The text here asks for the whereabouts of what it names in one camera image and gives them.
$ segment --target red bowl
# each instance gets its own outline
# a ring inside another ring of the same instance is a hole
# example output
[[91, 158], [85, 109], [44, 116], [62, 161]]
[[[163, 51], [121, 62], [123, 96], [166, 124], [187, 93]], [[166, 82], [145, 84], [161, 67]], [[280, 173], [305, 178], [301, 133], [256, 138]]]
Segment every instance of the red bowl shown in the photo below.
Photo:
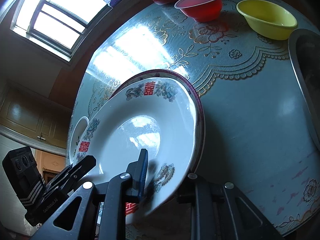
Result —
[[219, 17], [222, 0], [179, 0], [174, 7], [197, 22], [208, 22]]

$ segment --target white ceramic plate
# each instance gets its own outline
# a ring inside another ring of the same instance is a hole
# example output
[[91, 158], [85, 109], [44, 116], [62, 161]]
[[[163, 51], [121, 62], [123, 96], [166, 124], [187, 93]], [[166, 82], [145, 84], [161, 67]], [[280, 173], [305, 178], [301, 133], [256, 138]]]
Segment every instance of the white ceramic plate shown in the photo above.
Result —
[[129, 78], [127, 81], [122, 83], [116, 91], [112, 94], [111, 98], [114, 97], [119, 91], [121, 91], [123, 88], [138, 82], [145, 80], [150, 77], [165, 77], [165, 78], [172, 78], [176, 81], [180, 82], [188, 91], [188, 94], [191, 96], [191, 99], [193, 100], [193, 103], [196, 106], [196, 111], [198, 113], [197, 116], [197, 126], [196, 126], [196, 147], [195, 147], [195, 154], [194, 159], [192, 160], [192, 163], [190, 165], [190, 171], [196, 172], [198, 165], [200, 163], [203, 147], [204, 147], [204, 140], [205, 140], [205, 119], [204, 119], [204, 111], [202, 108], [202, 104], [199, 98], [199, 95], [195, 88], [192, 86], [192, 84], [184, 78], [182, 75], [176, 73], [175, 71], [171, 71], [168, 69], [152, 69], [147, 70], [144, 72], [141, 72], [131, 78]]
[[76, 150], [77, 150], [78, 144], [80, 142], [80, 138], [82, 137], [88, 124], [89, 124], [89, 119], [86, 116], [83, 116], [79, 119], [79, 121], [76, 124], [75, 129], [73, 130], [71, 140], [70, 140], [70, 147], [69, 147], [70, 163], [73, 163], [73, 159], [76, 155]]
[[109, 181], [146, 148], [145, 195], [139, 206], [127, 207], [130, 224], [155, 210], [179, 187], [194, 159], [196, 125], [196, 106], [180, 82], [148, 78], [131, 84], [98, 111], [83, 134], [75, 162], [93, 155], [97, 165], [81, 182]]

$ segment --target plate stack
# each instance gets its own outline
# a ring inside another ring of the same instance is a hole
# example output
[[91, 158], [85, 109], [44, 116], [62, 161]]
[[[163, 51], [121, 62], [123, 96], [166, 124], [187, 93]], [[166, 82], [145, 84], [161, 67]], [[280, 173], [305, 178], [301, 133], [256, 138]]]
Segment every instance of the plate stack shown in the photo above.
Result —
[[138, 160], [142, 148], [148, 150], [143, 200], [126, 206], [126, 224], [131, 224], [165, 203], [187, 173], [196, 171], [204, 146], [204, 113], [184, 77], [150, 70], [123, 83], [79, 133], [70, 160], [78, 163], [86, 155], [97, 160], [81, 183], [109, 181]]

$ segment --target table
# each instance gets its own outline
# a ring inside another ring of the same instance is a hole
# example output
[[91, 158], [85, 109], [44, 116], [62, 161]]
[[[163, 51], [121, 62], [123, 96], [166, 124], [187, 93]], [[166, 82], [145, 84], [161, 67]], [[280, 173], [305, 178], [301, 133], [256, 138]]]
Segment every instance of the table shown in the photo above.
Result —
[[[196, 88], [205, 112], [197, 173], [211, 182], [234, 182], [285, 235], [319, 208], [320, 155], [303, 116], [287, 41], [254, 32], [236, 11], [239, 1], [223, 0], [221, 16], [208, 23], [196, 23], [173, 5], [153, 4], [121, 26], [88, 65], [68, 145], [77, 121], [92, 119], [128, 78], [149, 69], [174, 70]], [[319, 33], [288, 4], [268, 1], [289, 10], [299, 28]], [[188, 209], [169, 202], [128, 226], [127, 238], [188, 239]]]

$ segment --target cabinet door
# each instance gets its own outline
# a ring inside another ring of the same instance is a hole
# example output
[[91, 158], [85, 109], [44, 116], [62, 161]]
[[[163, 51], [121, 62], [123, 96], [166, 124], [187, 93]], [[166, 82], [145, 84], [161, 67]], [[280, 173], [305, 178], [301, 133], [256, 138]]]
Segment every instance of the cabinet door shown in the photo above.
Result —
[[42, 108], [18, 91], [10, 89], [0, 111], [0, 123], [31, 138], [41, 130]]
[[66, 148], [70, 113], [46, 109], [41, 116], [41, 137], [45, 138], [46, 143]]

